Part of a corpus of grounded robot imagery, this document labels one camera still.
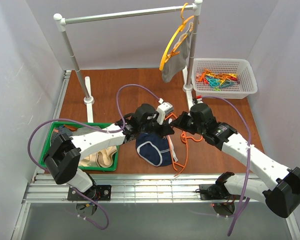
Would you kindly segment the orange plastic hanger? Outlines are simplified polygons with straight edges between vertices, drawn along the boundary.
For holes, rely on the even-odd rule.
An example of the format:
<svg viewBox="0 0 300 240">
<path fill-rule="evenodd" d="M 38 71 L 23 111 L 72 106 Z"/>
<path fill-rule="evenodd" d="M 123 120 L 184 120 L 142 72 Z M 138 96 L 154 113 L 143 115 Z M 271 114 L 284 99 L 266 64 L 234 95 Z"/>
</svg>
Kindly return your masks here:
<svg viewBox="0 0 300 240">
<path fill-rule="evenodd" d="M 177 178 L 181 173 L 184 172 L 188 161 L 189 161 L 189 142 L 193 141 L 194 143 L 199 143 L 203 140 L 203 137 L 201 136 L 200 138 L 196 139 L 193 136 L 187 135 L 187 133 L 182 130 L 180 133 L 180 141 L 181 143 L 184 145 L 185 147 L 185 159 L 184 159 L 184 163 L 179 163 L 176 159 L 177 159 L 177 155 L 174 153 L 174 149 L 173 149 L 173 142 L 171 140 L 171 137 L 167 137 L 168 139 L 168 144 L 170 147 L 170 156 L 171 156 L 171 162 L 172 162 L 172 168 L 176 171 L 175 175 L 173 176 L 174 178 Z"/>
</svg>

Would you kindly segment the navy blue underwear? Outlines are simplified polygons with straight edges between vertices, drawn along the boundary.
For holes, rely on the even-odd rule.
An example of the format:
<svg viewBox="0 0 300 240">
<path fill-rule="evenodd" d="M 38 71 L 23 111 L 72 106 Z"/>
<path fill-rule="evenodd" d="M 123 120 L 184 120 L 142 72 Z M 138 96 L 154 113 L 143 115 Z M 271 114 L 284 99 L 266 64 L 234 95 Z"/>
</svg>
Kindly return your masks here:
<svg viewBox="0 0 300 240">
<path fill-rule="evenodd" d="M 154 167 L 169 166 L 178 162 L 174 145 L 169 136 L 160 137 L 154 133 L 141 133 L 135 143 L 137 154 Z"/>
</svg>

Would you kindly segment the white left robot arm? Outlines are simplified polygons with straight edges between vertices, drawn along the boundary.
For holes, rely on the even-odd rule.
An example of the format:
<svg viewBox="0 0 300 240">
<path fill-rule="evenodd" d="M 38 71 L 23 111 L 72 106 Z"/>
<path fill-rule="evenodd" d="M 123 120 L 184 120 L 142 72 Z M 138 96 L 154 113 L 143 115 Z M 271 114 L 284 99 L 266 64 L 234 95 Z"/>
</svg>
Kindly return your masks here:
<svg viewBox="0 0 300 240">
<path fill-rule="evenodd" d="M 43 162 L 57 185 L 67 184 L 86 196 L 92 196 L 96 184 L 79 169 L 80 160 L 112 146 L 135 140 L 140 134 L 157 134 L 165 137 L 174 130 L 165 120 L 174 110 L 171 103 L 162 102 L 157 108 L 143 103 L 128 118 L 110 126 L 78 136 L 58 135 L 44 155 Z"/>
</svg>

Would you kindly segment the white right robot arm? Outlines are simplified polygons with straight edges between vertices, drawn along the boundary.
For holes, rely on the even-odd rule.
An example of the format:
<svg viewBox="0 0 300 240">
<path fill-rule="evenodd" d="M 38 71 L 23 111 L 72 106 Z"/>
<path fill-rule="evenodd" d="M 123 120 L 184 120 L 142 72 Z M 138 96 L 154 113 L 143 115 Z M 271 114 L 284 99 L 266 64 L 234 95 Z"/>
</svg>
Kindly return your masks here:
<svg viewBox="0 0 300 240">
<path fill-rule="evenodd" d="M 289 217 L 300 205 L 300 168 L 291 169 L 280 164 L 249 144 L 232 126 L 218 122 L 207 104 L 193 105 L 190 112 L 183 112 L 170 124 L 185 132 L 201 135 L 208 144 L 232 156 L 259 178 L 246 180 L 226 172 L 215 182 L 222 192 L 264 203 L 281 218 Z"/>
</svg>

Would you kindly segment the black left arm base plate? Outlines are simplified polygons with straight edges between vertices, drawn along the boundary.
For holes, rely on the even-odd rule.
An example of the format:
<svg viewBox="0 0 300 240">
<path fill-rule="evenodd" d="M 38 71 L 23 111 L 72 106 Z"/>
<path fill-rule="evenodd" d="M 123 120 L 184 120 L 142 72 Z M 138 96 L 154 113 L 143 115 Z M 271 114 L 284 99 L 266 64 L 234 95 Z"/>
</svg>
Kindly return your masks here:
<svg viewBox="0 0 300 240">
<path fill-rule="evenodd" d="M 93 201 L 109 201 L 111 199 L 112 186 L 111 185 L 97 185 L 92 189 L 87 190 L 83 193 L 86 197 Z M 68 201 L 86 201 L 85 197 L 82 197 L 71 187 L 68 190 L 67 194 Z"/>
</svg>

